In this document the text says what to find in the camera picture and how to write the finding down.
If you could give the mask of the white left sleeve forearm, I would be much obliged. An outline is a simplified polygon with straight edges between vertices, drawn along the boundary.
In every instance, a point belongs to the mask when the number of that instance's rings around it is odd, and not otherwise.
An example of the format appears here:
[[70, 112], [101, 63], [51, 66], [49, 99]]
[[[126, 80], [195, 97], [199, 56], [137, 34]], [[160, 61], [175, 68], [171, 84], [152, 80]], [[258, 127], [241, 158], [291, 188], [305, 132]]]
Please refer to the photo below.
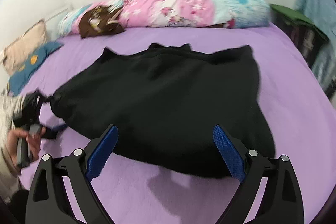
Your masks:
[[6, 96], [1, 94], [0, 130], [1, 130], [1, 199], [5, 203], [22, 188], [19, 181], [20, 171], [14, 166], [6, 148], [7, 136], [14, 129], [13, 116], [22, 110], [23, 96]]

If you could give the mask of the person's left hand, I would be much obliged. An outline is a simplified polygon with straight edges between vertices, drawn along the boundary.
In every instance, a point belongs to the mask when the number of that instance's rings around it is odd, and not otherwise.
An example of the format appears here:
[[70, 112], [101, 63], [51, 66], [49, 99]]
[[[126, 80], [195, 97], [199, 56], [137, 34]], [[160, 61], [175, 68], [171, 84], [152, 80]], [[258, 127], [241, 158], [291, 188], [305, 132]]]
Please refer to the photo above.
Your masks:
[[41, 127], [40, 133], [32, 135], [22, 128], [15, 128], [8, 132], [5, 147], [15, 168], [21, 168], [19, 164], [21, 156], [27, 154], [26, 146], [28, 146], [31, 151], [31, 162], [35, 162], [39, 159], [42, 136], [45, 134], [45, 131], [46, 128]]

